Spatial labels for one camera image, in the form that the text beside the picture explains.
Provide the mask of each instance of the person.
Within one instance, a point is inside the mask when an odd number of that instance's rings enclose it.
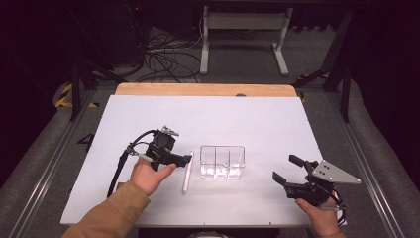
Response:
[[[126,237],[143,210],[151,202],[149,196],[176,169],[175,164],[155,172],[151,163],[139,159],[130,180],[121,185],[108,199],[89,210],[75,225],[66,230],[63,238]],[[337,212],[322,210],[306,200],[297,198],[296,204],[309,216],[313,229],[321,237],[345,238],[340,231]],[[329,199],[326,205],[334,204]]]

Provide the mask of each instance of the tan sleeve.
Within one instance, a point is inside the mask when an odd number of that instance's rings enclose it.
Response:
[[[321,236],[320,238],[346,238],[346,235],[343,232],[340,232],[334,235]]]
[[[126,237],[151,201],[127,181],[101,204],[93,207],[63,237]]]

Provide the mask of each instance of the transparent organizer box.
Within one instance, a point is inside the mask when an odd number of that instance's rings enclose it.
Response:
[[[245,148],[202,146],[200,166],[203,179],[240,179],[245,167]]]

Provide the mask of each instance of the human hand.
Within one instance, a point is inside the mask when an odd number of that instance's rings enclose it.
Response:
[[[150,162],[139,159],[133,167],[130,181],[138,186],[147,196],[150,196],[175,169],[176,164],[170,164],[163,170],[156,172],[152,169]]]
[[[319,236],[340,233],[337,211],[315,207],[302,198],[296,198],[295,202],[309,216],[312,228],[314,228]],[[336,202],[330,197],[323,206],[336,206]]]

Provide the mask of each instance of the white pen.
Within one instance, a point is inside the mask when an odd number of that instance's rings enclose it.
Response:
[[[185,179],[184,179],[184,184],[182,186],[182,195],[186,195],[186,192],[188,191],[189,177],[191,176],[192,160],[194,159],[194,152],[190,152],[189,155],[191,155],[191,161],[189,161],[188,165],[186,166]]]

